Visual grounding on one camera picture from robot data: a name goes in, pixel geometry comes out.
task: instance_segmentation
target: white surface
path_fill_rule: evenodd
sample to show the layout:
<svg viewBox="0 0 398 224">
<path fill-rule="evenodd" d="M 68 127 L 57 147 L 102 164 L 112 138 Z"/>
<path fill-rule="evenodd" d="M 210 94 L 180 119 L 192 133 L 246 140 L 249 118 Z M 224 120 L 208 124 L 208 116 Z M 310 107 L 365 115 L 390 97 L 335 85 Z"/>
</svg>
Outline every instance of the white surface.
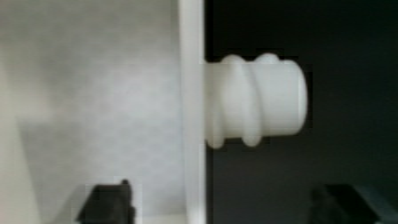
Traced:
<svg viewBox="0 0 398 224">
<path fill-rule="evenodd" d="M 207 223 L 203 0 L 180 0 L 183 147 L 189 224 Z"/>
<path fill-rule="evenodd" d="M 139 215 L 185 214 L 178 1 L 6 0 L 0 16 L 43 224 L 123 178 Z"/>
<path fill-rule="evenodd" d="M 226 138 L 256 146 L 263 136 L 301 131 L 308 90 L 294 61 L 263 54 L 253 62 L 231 55 L 207 65 L 207 139 L 214 148 Z"/>
<path fill-rule="evenodd" d="M 0 57 L 0 223 L 40 224 L 32 179 L 2 62 Z"/>
<path fill-rule="evenodd" d="M 187 216 L 155 216 L 137 220 L 137 224 L 187 224 Z"/>
</svg>

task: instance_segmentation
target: white plastic fitting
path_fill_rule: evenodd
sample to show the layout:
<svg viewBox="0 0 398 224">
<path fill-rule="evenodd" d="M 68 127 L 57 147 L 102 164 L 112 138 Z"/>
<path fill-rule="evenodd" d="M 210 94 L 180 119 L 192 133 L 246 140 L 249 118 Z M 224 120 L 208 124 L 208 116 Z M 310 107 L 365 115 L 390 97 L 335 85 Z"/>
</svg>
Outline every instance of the white plastic fitting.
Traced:
<svg viewBox="0 0 398 224">
<path fill-rule="evenodd" d="M 306 79 L 301 67 L 274 54 L 255 62 L 230 55 L 207 64 L 207 140 L 221 148 L 226 138 L 242 138 L 247 146 L 263 136 L 294 135 L 308 112 Z"/>
</svg>

